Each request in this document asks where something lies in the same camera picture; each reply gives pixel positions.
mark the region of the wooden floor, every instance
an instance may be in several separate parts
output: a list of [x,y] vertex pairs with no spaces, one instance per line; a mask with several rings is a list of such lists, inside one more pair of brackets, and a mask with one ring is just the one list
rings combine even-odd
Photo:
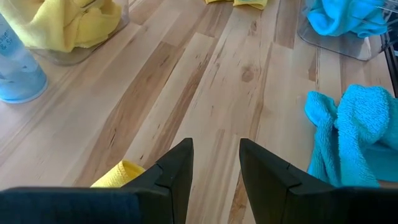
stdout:
[[306,170],[306,94],[350,83],[392,91],[384,54],[360,62],[297,37],[298,0],[264,11],[202,0],[135,0],[132,22],[88,60],[57,67],[38,100],[0,103],[0,188],[89,186],[121,159],[150,167],[185,137],[195,165],[187,223],[254,223],[239,176],[250,138]]

